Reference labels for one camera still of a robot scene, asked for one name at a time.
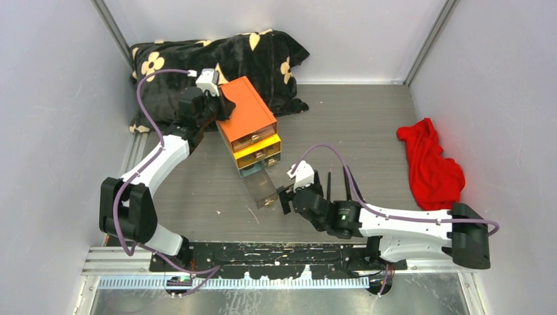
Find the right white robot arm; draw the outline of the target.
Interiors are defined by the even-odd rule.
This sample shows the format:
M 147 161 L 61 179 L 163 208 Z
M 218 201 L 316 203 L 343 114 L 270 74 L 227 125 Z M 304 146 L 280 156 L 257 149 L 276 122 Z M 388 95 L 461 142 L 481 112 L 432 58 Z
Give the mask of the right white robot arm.
M 320 184 L 277 190 L 284 213 L 295 212 L 315 230 L 342 240 L 366 238 L 366 264 L 379 270 L 407 259 L 448 259 L 476 270 L 491 267 L 485 220 L 465 203 L 449 210 L 408 211 L 381 208 L 355 200 L 325 199 Z

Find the orange drawer organizer box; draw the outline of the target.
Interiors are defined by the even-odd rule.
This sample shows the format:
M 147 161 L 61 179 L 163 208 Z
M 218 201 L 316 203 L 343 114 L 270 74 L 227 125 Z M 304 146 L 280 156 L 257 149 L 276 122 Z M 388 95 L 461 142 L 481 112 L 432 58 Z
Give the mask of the orange drawer organizer box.
M 282 150 L 277 120 L 250 80 L 243 76 L 220 89 L 235 109 L 216 125 L 240 177 L 277 164 Z

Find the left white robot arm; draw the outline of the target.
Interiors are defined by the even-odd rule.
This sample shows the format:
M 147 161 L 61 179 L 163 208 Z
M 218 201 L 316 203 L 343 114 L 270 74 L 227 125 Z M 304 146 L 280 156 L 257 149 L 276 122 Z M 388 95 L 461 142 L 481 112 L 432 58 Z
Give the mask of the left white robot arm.
M 165 178 L 198 147 L 208 126 L 230 118 L 236 104 L 223 91 L 217 95 L 198 87 L 179 94 L 179 120 L 138 165 L 119 178 L 106 178 L 100 187 L 99 228 L 125 241 L 166 255 L 176 271 L 189 267 L 189 240 L 158 222 L 153 197 Z

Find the clear drawer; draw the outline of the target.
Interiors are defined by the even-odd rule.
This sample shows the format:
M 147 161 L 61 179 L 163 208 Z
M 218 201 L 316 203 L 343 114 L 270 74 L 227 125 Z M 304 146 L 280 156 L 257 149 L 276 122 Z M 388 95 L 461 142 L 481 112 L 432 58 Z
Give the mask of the clear drawer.
M 252 167 L 240 174 L 258 209 L 270 207 L 278 200 L 277 189 L 264 169 Z

